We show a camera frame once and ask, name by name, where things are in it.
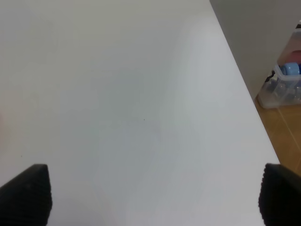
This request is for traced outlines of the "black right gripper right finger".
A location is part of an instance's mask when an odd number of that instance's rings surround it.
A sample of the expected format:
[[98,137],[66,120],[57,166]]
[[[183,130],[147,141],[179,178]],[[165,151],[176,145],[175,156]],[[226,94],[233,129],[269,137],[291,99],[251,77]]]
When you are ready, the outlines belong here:
[[281,164],[267,163],[258,204],[266,226],[299,226],[301,177]]

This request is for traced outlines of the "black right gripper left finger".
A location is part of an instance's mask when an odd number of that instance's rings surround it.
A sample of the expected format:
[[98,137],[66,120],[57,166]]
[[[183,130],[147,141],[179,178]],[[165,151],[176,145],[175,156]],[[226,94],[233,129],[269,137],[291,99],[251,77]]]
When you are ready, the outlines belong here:
[[34,164],[0,187],[2,226],[46,226],[51,210],[46,164]]

